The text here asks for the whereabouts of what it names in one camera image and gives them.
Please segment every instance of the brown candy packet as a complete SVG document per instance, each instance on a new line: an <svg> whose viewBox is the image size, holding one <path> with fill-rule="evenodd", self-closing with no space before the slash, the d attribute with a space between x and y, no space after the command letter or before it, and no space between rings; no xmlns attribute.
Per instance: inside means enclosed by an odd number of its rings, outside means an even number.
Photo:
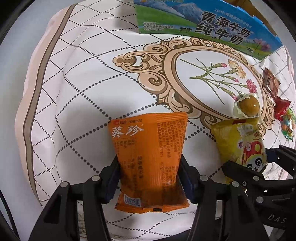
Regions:
<svg viewBox="0 0 296 241"><path fill-rule="evenodd" d="M263 79L263 88L272 104L275 106L279 85L281 83L267 67L263 71Z"/></svg>

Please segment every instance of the barcode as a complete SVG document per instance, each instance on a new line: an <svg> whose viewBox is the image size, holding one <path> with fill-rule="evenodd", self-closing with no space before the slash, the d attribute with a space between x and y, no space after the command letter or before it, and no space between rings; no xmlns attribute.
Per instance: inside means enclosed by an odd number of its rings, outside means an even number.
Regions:
<svg viewBox="0 0 296 241"><path fill-rule="evenodd" d="M135 207L141 207L141 199L140 198L131 198L124 194L124 202L126 204L135 206Z"/></svg>

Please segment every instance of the snack package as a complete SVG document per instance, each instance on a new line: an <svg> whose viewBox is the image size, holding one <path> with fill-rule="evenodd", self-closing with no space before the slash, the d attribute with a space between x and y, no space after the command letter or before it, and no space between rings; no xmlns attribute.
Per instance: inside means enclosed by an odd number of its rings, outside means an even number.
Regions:
<svg viewBox="0 0 296 241"><path fill-rule="evenodd" d="M291 108L288 108L281 122L281 132L288 139L293 141L295 135L296 118Z"/></svg>
<svg viewBox="0 0 296 241"><path fill-rule="evenodd" d="M239 118L253 118L260 116L260 106L257 100L257 94L243 94L237 102L234 103L233 114Z"/></svg>
<svg viewBox="0 0 296 241"><path fill-rule="evenodd" d="M291 104L289 100L283 100L277 96L276 106L274 109L274 118L279 121L283 121L283 116L287 113L288 107Z"/></svg>
<svg viewBox="0 0 296 241"><path fill-rule="evenodd" d="M111 120L121 181L115 209L145 213L189 206L177 178L187 119L185 112L178 112Z"/></svg>
<svg viewBox="0 0 296 241"><path fill-rule="evenodd" d="M263 71L263 87L266 95L270 98L273 105L276 105L276 97L279 90L280 81L275 75L266 67Z"/></svg>
<svg viewBox="0 0 296 241"><path fill-rule="evenodd" d="M257 123L258 118L230 119L211 126L222 163L233 161L257 172L267 165Z"/></svg>

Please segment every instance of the transparent wrapper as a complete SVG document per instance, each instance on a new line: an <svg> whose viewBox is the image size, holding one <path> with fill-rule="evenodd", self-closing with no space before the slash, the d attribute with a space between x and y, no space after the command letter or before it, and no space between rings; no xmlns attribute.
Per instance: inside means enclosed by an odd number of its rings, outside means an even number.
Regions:
<svg viewBox="0 0 296 241"><path fill-rule="evenodd" d="M281 121L281 132L288 139L293 141L295 135L296 118L291 108L287 109L286 114Z"/></svg>

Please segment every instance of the nutrition label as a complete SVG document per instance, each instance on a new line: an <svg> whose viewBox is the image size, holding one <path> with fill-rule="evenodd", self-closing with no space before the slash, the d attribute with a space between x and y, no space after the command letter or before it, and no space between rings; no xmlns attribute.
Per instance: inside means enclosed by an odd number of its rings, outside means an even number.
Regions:
<svg viewBox="0 0 296 241"><path fill-rule="evenodd" d="M166 155L166 157L170 158L172 152L177 152L178 155L181 154L185 129L186 125L183 120L157 123L160 157Z"/></svg>

